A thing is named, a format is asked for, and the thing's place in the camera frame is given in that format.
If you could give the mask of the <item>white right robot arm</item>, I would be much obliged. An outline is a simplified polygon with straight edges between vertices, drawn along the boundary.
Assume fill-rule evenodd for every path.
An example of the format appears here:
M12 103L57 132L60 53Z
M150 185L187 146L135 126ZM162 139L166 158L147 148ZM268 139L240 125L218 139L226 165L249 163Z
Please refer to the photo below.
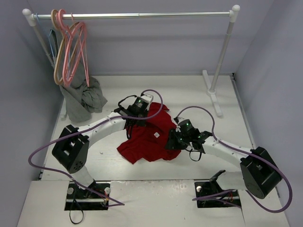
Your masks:
M179 149L197 152L199 155L212 155L225 160L237 168L236 172L220 170L207 183L202 196L220 195L226 190L247 190L253 196L263 199L281 182L282 176L275 170L277 167L269 153L261 147L246 148L244 153L231 145L224 146L208 131L200 132L194 128L189 119L181 121L177 128L170 129L168 150Z

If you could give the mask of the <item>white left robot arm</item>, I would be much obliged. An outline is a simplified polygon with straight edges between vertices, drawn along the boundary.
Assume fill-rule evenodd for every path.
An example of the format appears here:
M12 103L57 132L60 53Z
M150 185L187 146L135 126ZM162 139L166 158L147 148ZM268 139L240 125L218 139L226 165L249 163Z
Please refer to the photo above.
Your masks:
M87 199L93 196L96 185L85 166L89 148L115 132L126 130L130 136L135 125L144 126L144 120L123 119L121 116L146 117L152 101L152 95L144 94L137 97L135 102L127 108L119 105L117 109L99 121L79 128L68 125L63 129L60 134L61 138L91 127L94 128L91 131L57 142L52 150L52 155L57 161L73 179L80 183L77 192L83 198Z

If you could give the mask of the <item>red t-shirt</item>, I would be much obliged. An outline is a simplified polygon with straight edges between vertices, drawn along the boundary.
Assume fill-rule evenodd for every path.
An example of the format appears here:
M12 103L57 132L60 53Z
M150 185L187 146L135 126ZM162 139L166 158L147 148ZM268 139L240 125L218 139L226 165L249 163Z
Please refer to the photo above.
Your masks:
M165 149L168 141L169 131L176 128L168 114L166 105L153 102L150 106L148 116L154 115L161 107L160 113L146 120L145 126L134 126L131 138L117 147L117 151L130 163L134 164L140 159L149 162L158 159L173 160L180 153L180 149Z

